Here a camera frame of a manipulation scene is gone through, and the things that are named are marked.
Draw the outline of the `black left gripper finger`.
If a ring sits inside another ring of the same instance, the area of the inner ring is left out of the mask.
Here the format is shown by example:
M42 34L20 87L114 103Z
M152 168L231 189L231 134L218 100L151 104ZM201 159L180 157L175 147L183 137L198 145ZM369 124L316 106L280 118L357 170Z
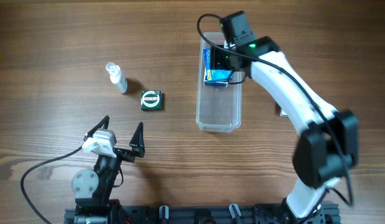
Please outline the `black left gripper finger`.
M143 127L143 122L140 122L129 142L129 146L132 148L132 152L135 153L135 155L137 156L145 155Z
M94 126L91 130L89 130L86 134L84 139L91 138L93 134L99 129L107 129L109 126L109 116L106 115L96 126Z

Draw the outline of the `white green medicine box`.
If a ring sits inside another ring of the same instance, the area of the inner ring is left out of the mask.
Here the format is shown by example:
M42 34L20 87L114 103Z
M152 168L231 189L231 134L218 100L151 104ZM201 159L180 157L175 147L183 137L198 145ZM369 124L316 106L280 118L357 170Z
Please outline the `white green medicine box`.
M280 109L279 115L280 115L281 117L287 117L286 112L285 112L282 108Z

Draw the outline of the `blue VapoDrops box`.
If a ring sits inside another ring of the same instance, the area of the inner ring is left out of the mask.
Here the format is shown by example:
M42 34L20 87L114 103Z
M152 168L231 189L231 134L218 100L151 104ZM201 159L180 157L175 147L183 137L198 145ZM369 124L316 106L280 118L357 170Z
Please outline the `blue VapoDrops box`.
M205 61L205 76L204 82L209 85L217 82L227 82L228 77L231 75L229 70L213 69L210 67L211 62L211 49L203 49L203 58Z

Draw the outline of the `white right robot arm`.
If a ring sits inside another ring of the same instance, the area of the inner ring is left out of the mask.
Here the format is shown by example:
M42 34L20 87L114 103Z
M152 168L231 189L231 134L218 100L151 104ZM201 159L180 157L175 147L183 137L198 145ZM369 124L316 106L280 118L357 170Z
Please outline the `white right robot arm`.
M224 46L218 62L227 70L244 72L261 85L292 122L299 140L292 158L297 180L277 208L269 209L281 223L304 223L323 217L321 202L345 178L354 204L350 170L358 163L358 119L350 111L338 111L319 97L294 71L281 48L268 36L256 37L244 11L218 18Z

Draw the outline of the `white blue Hansaplast box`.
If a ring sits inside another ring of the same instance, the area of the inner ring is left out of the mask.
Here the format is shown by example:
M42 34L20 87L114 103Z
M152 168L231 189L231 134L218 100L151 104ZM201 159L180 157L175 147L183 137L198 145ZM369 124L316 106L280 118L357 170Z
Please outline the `white blue Hansaplast box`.
M228 82L227 81L217 81L217 82L208 83L207 71L205 71L203 81L204 81L204 85L219 86L219 87L227 87L228 86Z

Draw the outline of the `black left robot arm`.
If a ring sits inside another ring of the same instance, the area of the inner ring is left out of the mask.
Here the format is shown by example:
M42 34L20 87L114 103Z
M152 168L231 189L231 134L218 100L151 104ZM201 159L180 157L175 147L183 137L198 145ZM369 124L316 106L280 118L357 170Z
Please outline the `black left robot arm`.
M140 122L129 142L130 149L116 147L115 133L108 129L109 116L105 116L84 137L81 149L98 156L92 169L83 169L75 174L72 190L76 209L74 223L132 223L130 215L118 199L110 199L117 187L115 180L122 174L121 163L133 163L144 157L144 124Z

